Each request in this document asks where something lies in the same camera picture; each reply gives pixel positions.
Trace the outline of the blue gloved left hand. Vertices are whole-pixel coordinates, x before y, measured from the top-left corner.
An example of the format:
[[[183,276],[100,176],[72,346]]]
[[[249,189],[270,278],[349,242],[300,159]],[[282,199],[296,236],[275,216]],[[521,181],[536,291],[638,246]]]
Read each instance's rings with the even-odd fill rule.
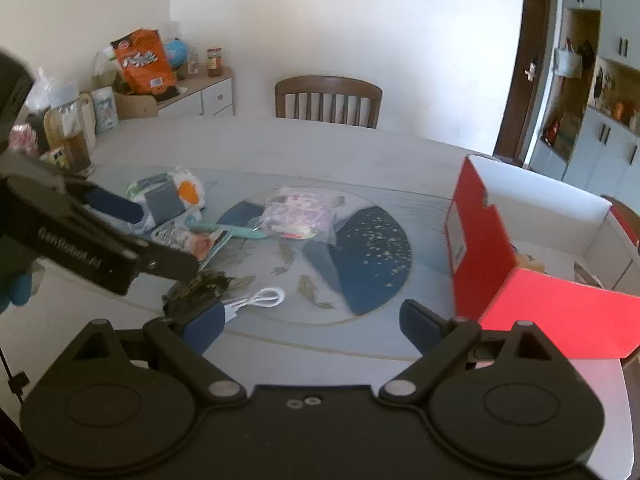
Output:
[[[22,274],[1,278],[0,312],[9,306],[23,307],[38,292],[44,275],[44,267],[34,262]]]

